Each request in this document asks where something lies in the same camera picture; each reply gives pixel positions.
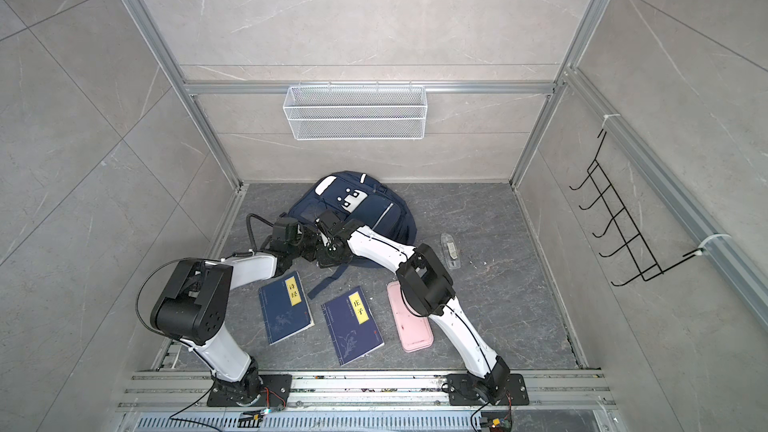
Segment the navy blue student backpack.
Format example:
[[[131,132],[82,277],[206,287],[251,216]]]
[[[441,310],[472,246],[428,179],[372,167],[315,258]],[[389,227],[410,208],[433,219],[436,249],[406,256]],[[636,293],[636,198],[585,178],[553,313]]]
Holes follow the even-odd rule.
[[[320,179],[281,214],[276,228],[286,228],[285,235],[296,239],[324,212],[332,212],[342,221],[357,220],[400,244],[412,246],[417,236],[415,218],[406,201],[374,177],[353,171]]]

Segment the purple book yellow label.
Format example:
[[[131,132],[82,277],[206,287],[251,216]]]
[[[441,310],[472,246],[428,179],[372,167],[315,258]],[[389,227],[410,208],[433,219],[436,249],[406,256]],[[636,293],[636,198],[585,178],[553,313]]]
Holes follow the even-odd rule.
[[[363,289],[357,286],[321,306],[340,366],[384,345]]]

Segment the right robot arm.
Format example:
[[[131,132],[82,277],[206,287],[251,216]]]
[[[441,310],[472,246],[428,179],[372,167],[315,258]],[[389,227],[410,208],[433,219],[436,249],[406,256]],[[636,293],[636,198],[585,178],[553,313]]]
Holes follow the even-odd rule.
[[[358,220],[343,221],[330,211],[315,220],[315,227],[320,236],[318,260],[340,265],[362,257],[393,272],[409,311],[437,324],[459,352],[474,392],[494,405],[502,400],[510,369],[464,313],[453,279],[431,247],[398,243]]]

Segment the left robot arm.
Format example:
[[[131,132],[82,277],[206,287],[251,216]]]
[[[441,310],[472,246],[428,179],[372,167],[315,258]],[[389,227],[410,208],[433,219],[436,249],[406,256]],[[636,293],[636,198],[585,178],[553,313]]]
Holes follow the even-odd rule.
[[[213,392],[222,400],[251,405],[266,387],[256,359],[244,352],[225,326],[230,291],[283,275],[298,258],[313,261],[322,243],[319,233],[294,218],[280,217],[272,233],[257,245],[246,218],[250,248],[223,259],[185,257],[174,267],[149,314],[139,322],[147,330],[188,347],[210,370]]]

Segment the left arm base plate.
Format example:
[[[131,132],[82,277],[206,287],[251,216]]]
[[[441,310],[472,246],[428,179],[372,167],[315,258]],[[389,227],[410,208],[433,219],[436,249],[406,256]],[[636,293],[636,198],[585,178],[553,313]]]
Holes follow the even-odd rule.
[[[213,381],[208,407],[261,407],[285,406],[291,391],[290,374],[246,374],[239,382],[223,379]]]

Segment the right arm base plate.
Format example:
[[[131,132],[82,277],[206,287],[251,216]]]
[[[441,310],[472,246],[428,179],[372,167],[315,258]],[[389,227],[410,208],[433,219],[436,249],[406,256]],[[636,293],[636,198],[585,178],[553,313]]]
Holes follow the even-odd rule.
[[[487,387],[470,374],[449,374],[440,390],[448,395],[451,406],[527,406],[530,398],[524,378],[509,374],[501,385]]]

